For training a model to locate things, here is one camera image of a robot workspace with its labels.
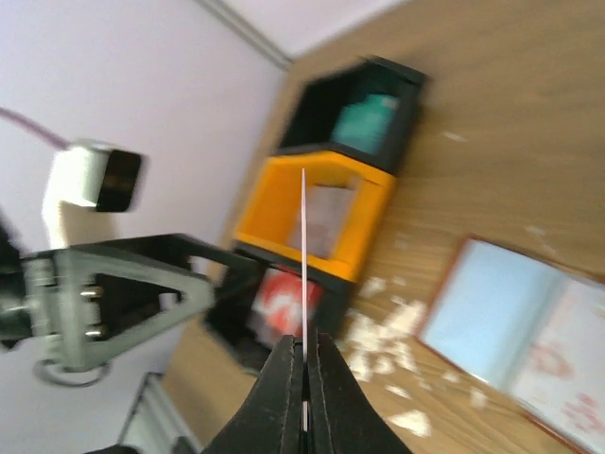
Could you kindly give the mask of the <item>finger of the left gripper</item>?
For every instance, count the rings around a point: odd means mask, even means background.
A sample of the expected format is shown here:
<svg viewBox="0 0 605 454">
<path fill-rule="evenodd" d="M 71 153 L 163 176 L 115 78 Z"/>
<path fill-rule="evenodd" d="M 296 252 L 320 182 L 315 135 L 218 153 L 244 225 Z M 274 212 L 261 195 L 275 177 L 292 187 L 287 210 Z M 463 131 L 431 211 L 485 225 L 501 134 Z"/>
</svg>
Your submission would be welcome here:
<svg viewBox="0 0 605 454">
<path fill-rule="evenodd" d="M 1 249 L 1 344 L 45 342 L 45 359 L 87 372 L 232 295 L 193 271 L 205 258 L 240 273 L 246 259 L 184 234 L 100 241 L 21 255 Z"/>
</svg>

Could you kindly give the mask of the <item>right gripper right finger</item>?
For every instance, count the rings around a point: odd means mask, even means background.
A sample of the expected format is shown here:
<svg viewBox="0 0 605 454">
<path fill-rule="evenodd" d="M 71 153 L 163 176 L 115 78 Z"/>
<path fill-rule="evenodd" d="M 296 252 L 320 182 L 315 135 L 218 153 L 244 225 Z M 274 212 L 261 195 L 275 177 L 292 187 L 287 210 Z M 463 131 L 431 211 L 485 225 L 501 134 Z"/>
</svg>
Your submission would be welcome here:
<svg viewBox="0 0 605 454">
<path fill-rule="evenodd" d="M 406 454 L 410 449 L 379 416 L 329 335 L 308 341 L 310 453 Z"/>
</svg>

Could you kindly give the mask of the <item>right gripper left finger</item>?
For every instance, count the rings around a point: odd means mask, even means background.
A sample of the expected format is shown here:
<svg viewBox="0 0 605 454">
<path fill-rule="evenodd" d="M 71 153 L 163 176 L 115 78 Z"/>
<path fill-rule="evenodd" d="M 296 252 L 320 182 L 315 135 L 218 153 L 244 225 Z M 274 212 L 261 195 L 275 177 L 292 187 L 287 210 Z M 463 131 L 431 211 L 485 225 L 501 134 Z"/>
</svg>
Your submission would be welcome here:
<svg viewBox="0 0 605 454">
<path fill-rule="evenodd" d="M 299 453 L 304 391 L 302 342 L 285 336 L 270 353 L 243 404 L 204 452 Z"/>
</svg>

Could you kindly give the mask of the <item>red circles card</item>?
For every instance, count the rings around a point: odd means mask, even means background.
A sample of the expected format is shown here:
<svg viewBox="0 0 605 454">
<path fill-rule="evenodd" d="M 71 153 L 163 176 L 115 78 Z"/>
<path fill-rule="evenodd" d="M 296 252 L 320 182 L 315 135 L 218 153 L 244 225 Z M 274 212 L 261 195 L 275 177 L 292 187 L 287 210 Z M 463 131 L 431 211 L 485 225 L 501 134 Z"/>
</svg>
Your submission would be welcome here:
<svg viewBox="0 0 605 454">
<path fill-rule="evenodd" d="M 307 353 L 308 353 L 308 278 L 307 278 L 307 217 L 306 217 L 306 173 L 302 169 L 302 193 L 301 193 L 301 253 L 302 253 L 302 364 L 303 378 L 307 371 Z M 309 429 L 309 408 L 308 397 L 303 397 L 302 401 L 302 430 L 308 432 Z"/>
</svg>

